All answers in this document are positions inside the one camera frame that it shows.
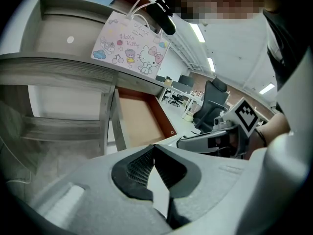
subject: white ceiling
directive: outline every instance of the white ceiling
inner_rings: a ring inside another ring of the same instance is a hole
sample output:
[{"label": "white ceiling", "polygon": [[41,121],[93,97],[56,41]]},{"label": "white ceiling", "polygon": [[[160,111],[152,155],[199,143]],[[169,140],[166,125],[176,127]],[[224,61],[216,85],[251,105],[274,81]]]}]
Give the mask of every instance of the white ceiling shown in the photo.
[{"label": "white ceiling", "polygon": [[276,85],[267,56],[266,21],[262,14],[249,20],[214,20],[207,26],[200,25],[205,43],[198,41],[189,23],[176,15],[173,21],[177,31],[167,38],[191,70],[212,76],[207,61],[211,57],[215,74],[226,83],[266,105],[275,101],[276,87],[264,95],[258,93],[270,82]]}]

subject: open drawer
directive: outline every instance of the open drawer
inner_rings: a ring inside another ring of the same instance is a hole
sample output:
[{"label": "open drawer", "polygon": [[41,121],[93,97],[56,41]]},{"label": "open drawer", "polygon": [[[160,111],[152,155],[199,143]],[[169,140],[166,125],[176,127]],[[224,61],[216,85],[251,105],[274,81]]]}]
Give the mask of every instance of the open drawer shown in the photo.
[{"label": "open drawer", "polygon": [[176,135],[154,95],[117,88],[111,119],[118,151],[153,144]]}]

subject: office chair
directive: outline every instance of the office chair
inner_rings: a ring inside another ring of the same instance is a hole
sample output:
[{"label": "office chair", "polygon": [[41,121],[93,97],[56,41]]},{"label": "office chair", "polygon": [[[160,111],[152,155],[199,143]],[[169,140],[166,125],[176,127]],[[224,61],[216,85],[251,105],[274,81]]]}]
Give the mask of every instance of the office chair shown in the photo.
[{"label": "office chair", "polygon": [[166,91],[165,91],[165,93],[163,95],[162,101],[168,98],[168,96],[166,96],[166,94],[168,94],[170,92],[171,92],[170,90],[166,89]]},{"label": "office chair", "polygon": [[170,104],[175,104],[176,107],[179,107],[180,104],[178,104],[177,102],[182,103],[182,102],[180,101],[180,100],[182,100],[182,96],[181,96],[181,95],[178,95],[178,96],[173,95],[172,98],[174,99],[174,101],[173,101],[173,100],[169,100],[168,102],[169,102]]},{"label": "office chair", "polygon": [[212,131],[214,118],[218,117],[221,111],[227,111],[224,107],[228,97],[227,85],[217,77],[205,84],[203,105],[199,111],[194,113],[193,124],[195,128],[203,133]]}]

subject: computer monitor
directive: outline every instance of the computer monitor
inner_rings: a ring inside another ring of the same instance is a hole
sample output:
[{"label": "computer monitor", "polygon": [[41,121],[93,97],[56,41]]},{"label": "computer monitor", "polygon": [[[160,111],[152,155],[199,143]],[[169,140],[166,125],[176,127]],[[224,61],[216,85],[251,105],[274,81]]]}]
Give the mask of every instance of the computer monitor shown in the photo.
[{"label": "computer monitor", "polygon": [[164,83],[166,78],[164,76],[156,76],[156,80]]},{"label": "computer monitor", "polygon": [[190,86],[190,87],[194,86],[194,79],[192,77],[189,77],[189,76],[181,75],[178,82],[181,84]]}]

